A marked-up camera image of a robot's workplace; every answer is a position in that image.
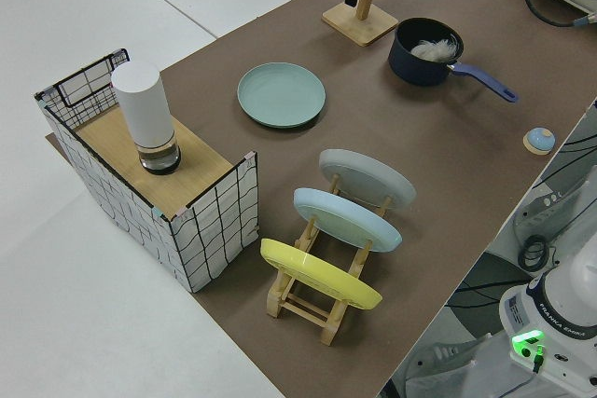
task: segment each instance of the brown tabletop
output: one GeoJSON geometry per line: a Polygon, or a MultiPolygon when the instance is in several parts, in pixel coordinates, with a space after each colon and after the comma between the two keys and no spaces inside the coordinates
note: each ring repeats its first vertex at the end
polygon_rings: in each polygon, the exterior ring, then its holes
{"type": "MultiPolygon", "coordinates": [[[[404,242],[372,254],[362,279],[383,295],[371,311],[349,309],[331,347],[319,327],[265,311],[275,271],[246,248],[195,294],[232,339],[288,397],[372,397],[492,241],[549,158],[522,145],[544,126],[561,143],[597,92],[595,30],[556,29],[523,0],[373,0],[399,20],[444,21],[465,41],[461,62],[519,93],[507,103],[472,78],[421,88],[387,63],[393,35],[360,48],[321,21],[342,0],[293,0],[218,39],[162,74],[175,117],[231,162],[258,153],[260,235],[292,244],[304,227],[293,191],[324,189],[319,153],[344,148],[402,172],[418,191],[387,219],[404,242]],[[245,72],[292,62],[318,75],[326,105],[312,123],[266,128],[236,97],[245,72]]],[[[549,14],[579,15],[552,0],[549,14]]],[[[353,252],[323,236],[313,253],[342,266],[353,252]]]]}

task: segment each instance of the white feather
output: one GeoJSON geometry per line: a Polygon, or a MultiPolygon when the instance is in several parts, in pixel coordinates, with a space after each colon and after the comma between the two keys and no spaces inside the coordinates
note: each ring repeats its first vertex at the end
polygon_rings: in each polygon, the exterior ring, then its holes
{"type": "Polygon", "coordinates": [[[447,62],[454,59],[458,46],[455,42],[442,39],[438,42],[419,41],[410,53],[417,58],[432,62],[447,62]]]}

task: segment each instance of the wooden mug stand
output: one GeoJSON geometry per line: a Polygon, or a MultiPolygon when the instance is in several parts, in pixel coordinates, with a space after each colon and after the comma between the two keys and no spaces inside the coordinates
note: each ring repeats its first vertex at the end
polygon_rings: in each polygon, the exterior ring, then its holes
{"type": "MultiPolygon", "coordinates": [[[[337,188],[339,179],[340,177],[337,174],[332,177],[329,192],[334,195],[338,195],[340,193],[339,189],[337,188]]],[[[384,204],[380,206],[375,213],[379,217],[383,217],[387,208],[391,205],[391,202],[391,198],[388,197],[384,204]]],[[[312,217],[309,220],[307,226],[294,244],[295,248],[305,253],[308,253],[311,250],[313,244],[315,243],[315,239],[319,234],[319,229],[314,225],[315,219],[315,217],[312,217]]],[[[367,261],[371,245],[371,241],[368,241],[365,247],[358,249],[354,255],[354,259],[348,270],[348,273],[357,279],[361,275],[363,266],[367,261]]],[[[338,332],[338,329],[340,328],[340,324],[344,317],[344,313],[348,308],[348,304],[345,301],[336,300],[331,311],[325,311],[293,293],[295,280],[296,279],[290,275],[278,270],[276,280],[268,292],[268,314],[271,315],[271,317],[277,318],[282,308],[284,308],[294,312],[295,314],[298,314],[300,317],[312,323],[315,323],[316,325],[321,326],[322,332],[320,335],[320,340],[322,343],[329,346],[332,343],[332,339],[338,332]]]]}
{"type": "Polygon", "coordinates": [[[356,8],[338,4],[322,15],[322,20],[366,47],[396,28],[398,20],[372,5],[373,0],[358,0],[356,8]]]}

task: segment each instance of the light blue plate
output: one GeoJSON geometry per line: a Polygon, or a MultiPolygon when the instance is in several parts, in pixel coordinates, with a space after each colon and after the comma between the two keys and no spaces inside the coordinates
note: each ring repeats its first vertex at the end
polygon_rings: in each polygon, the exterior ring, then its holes
{"type": "Polygon", "coordinates": [[[319,78],[304,67],[269,62],[243,76],[238,97],[244,112],[262,125],[293,128],[319,114],[326,91],[319,78]]]}
{"type": "Polygon", "coordinates": [[[352,198],[381,207],[387,197],[388,209],[408,206],[417,191],[402,174],[363,154],[346,149],[327,149],[319,155],[319,169],[331,182],[340,176],[338,188],[352,198]]]}
{"type": "Polygon", "coordinates": [[[390,223],[354,202],[312,188],[297,188],[295,209],[305,220],[315,217],[315,226],[338,240],[364,248],[368,240],[372,252],[391,252],[402,236],[390,223]]]}

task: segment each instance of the yellow plate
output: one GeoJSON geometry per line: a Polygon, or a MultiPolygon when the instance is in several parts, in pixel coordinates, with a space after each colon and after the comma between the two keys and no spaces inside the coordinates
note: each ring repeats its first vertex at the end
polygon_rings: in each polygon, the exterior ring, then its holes
{"type": "Polygon", "coordinates": [[[373,309],[380,293],[348,272],[287,244],[264,238],[261,256],[275,268],[313,289],[359,309],[373,309]]]}

